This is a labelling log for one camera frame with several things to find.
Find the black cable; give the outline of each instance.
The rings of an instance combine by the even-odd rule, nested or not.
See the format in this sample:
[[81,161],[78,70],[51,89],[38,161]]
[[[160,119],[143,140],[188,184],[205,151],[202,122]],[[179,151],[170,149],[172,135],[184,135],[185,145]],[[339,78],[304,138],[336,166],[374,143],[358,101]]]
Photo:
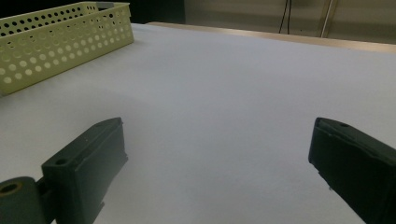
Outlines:
[[289,16],[288,16],[288,35],[290,34],[290,13],[291,13],[291,0],[289,3]]
[[285,10],[283,11],[282,22],[280,23],[280,27],[279,27],[279,32],[278,32],[279,34],[280,34],[280,31],[282,31],[283,20],[285,20],[286,9],[288,8],[288,2],[289,2],[289,0],[286,0]]

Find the white tabletop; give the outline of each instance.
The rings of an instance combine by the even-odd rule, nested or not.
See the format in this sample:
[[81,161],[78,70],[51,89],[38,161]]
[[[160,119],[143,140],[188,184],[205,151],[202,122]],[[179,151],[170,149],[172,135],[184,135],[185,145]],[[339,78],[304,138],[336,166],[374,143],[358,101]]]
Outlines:
[[134,24],[135,42],[0,99],[0,180],[122,117],[96,224],[363,223],[307,156],[316,117],[396,146],[396,54]]

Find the perforated basket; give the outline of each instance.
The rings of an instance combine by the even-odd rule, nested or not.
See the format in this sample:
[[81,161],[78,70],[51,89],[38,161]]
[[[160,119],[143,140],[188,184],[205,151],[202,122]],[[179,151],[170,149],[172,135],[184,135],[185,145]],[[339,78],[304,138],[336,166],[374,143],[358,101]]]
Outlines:
[[129,3],[81,2],[0,20],[0,95],[134,42]]

